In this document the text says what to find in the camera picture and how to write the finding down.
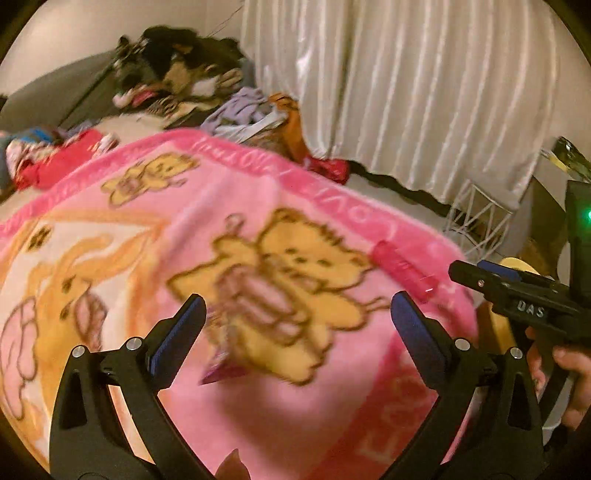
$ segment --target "cable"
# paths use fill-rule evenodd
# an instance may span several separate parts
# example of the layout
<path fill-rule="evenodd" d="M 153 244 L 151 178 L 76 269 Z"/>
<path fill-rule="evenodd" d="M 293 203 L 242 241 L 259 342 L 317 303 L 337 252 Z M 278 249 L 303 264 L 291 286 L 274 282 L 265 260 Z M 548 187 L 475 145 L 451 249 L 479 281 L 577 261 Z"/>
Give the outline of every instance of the cable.
<path fill-rule="evenodd" d="M 244 1 L 242 1 L 242 5 L 240 5 L 236 10 L 234 10 L 234 12 L 232 13 L 232 15 L 230 15 L 227 19 L 225 19 L 222 23 L 220 23 L 217 27 L 214 28 L 214 32 L 210 33 L 209 35 L 207 35 L 208 37 L 213 37 L 215 34 L 220 33 L 228 24 L 228 22 L 234 17 L 234 15 L 236 15 L 240 10 L 242 10 L 244 8 Z"/>

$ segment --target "pink blanket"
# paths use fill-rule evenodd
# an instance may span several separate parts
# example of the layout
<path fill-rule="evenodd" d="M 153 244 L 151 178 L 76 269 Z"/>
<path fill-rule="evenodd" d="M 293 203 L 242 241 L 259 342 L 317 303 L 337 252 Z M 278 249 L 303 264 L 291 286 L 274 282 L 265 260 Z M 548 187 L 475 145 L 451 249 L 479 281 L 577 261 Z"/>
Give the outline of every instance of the pink blanket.
<path fill-rule="evenodd" d="M 0 235 L 2 411 L 45 463 L 71 349 L 119 348 L 192 292 L 216 321 L 160 400 L 209 469 L 238 448 L 254 479 L 378 478 L 431 408 L 436 394 L 389 317 L 401 287 L 369 259 L 377 242 L 413 252 L 439 280 L 445 308 L 425 313 L 453 336 L 476 332 L 470 297 L 447 277 L 461 255 L 435 231 L 194 130 L 92 161 Z M 230 333 L 246 375 L 202 385 Z"/>

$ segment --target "orange cloth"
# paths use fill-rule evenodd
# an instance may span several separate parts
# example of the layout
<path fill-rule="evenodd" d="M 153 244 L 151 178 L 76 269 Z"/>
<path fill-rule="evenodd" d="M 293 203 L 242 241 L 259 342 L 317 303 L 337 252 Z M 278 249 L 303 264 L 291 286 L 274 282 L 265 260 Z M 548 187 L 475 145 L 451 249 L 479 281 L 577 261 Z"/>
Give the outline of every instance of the orange cloth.
<path fill-rule="evenodd" d="M 290 151 L 291 158 L 299 164 L 304 163 L 306 156 L 310 155 L 304 137 L 301 133 L 301 118 L 298 103 L 283 93 L 275 93 L 269 97 L 279 110 L 288 112 L 287 120 L 280 127 L 283 139 Z"/>

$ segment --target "metal bolt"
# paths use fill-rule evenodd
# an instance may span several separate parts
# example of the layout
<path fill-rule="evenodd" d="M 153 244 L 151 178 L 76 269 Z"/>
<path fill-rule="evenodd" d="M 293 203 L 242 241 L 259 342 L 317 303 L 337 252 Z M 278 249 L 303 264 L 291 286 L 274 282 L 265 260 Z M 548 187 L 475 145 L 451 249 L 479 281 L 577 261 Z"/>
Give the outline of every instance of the metal bolt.
<path fill-rule="evenodd" d="M 462 352 L 467 352 L 470 349 L 470 342 L 463 338 L 458 338 L 455 343 L 456 348 Z"/>
<path fill-rule="evenodd" d="M 86 352 L 86 348 L 84 348 L 82 345 L 78 345 L 72 350 L 72 356 L 74 358 L 80 358 L 82 355 L 84 355 L 84 352 Z"/>
<path fill-rule="evenodd" d="M 511 349 L 511 356 L 516 360 L 519 360 L 523 358 L 523 352 L 515 346 Z"/>
<path fill-rule="evenodd" d="M 125 347 L 127 350 L 137 350 L 139 347 L 142 346 L 142 339 L 139 337 L 133 337 L 127 340 Z"/>

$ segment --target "white curtain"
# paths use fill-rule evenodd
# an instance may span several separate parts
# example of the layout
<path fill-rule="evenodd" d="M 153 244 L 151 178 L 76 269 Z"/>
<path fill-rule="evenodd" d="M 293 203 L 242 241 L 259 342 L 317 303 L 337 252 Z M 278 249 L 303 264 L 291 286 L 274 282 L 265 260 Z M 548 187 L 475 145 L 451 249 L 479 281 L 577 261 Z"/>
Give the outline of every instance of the white curtain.
<path fill-rule="evenodd" d="M 314 156 L 444 203 L 470 167 L 521 197 L 558 77 L 543 0 L 246 0 L 242 48 Z"/>

